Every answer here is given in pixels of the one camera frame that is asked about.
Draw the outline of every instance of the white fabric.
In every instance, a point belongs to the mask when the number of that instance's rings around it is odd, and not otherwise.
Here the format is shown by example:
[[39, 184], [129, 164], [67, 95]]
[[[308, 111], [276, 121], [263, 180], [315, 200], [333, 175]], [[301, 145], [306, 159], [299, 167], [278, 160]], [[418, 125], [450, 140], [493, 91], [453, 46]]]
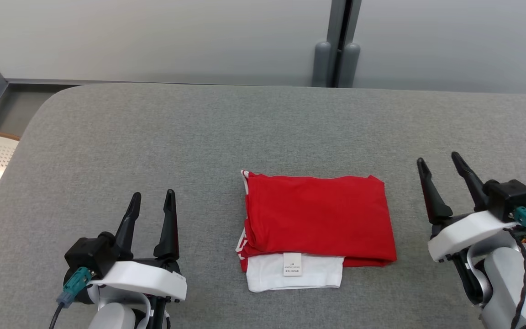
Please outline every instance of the white fabric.
[[[249, 194], [249, 172], [241, 170], [245, 192]], [[236, 252], [247, 243], [245, 229]], [[284, 254], [251, 256], [247, 259], [247, 285], [254, 293], [266, 290], [338, 288], [342, 281], [344, 257], [301, 254], [301, 276], [284, 276]]]

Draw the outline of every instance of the black cable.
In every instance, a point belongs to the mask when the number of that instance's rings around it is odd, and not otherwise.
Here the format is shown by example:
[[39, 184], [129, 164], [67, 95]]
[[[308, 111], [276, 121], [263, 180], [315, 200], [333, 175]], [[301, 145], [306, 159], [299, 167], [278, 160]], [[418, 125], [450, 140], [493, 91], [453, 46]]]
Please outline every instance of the black cable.
[[62, 306], [64, 306], [64, 303], [59, 302], [58, 308], [56, 308], [56, 312], [54, 312], [54, 316], [52, 317], [52, 322], [50, 322], [50, 327], [48, 327], [48, 329], [54, 329], [54, 326], [56, 325], [56, 320], [58, 320], [58, 315], [60, 314], [60, 311], [62, 310]]
[[517, 237], [515, 237], [513, 231], [509, 231], [513, 239], [517, 242], [517, 246], [521, 250], [522, 254], [522, 266], [524, 269], [524, 273], [522, 275], [522, 289], [521, 289], [521, 297], [519, 299], [519, 302], [517, 304], [517, 308], [515, 309], [515, 316], [513, 317], [513, 321], [511, 322], [511, 329], [517, 328], [518, 321], [521, 318], [521, 312], [522, 312], [522, 306], [525, 303], [526, 298], [526, 249], [525, 246], [522, 245], [522, 242], [519, 241]]

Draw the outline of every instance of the table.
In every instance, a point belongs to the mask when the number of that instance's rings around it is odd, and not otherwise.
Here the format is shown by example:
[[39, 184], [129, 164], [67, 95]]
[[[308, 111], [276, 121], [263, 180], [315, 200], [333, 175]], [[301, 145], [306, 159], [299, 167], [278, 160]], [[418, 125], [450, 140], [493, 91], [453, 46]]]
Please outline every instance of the table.
[[[456, 214], [472, 211], [458, 151], [480, 178], [526, 183], [526, 96], [222, 85], [100, 84], [38, 111], [0, 181], [0, 328], [46, 328], [80, 237], [116, 231], [142, 193], [133, 253], [159, 240], [177, 194], [186, 302], [173, 328], [481, 328], [452, 264], [430, 259], [416, 159]], [[340, 289], [251, 293], [234, 248], [240, 169], [375, 175], [386, 183], [399, 260], [345, 268]], [[85, 328], [73, 304], [57, 328]]]

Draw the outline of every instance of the white tag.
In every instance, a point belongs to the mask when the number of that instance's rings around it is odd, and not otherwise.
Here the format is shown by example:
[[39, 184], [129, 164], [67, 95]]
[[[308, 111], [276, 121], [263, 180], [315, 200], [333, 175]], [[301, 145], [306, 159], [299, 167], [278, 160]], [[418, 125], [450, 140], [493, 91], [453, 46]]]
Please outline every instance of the white tag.
[[284, 276], [301, 276], [301, 253], [284, 252]]

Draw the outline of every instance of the red folded cloth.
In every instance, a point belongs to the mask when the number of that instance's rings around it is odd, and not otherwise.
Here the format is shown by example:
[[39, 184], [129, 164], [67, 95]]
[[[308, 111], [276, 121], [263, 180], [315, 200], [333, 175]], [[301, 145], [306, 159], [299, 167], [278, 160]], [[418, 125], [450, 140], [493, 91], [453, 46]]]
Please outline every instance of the red folded cloth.
[[344, 266], [385, 266], [397, 260], [384, 183], [248, 173], [245, 258], [279, 252], [345, 256]]

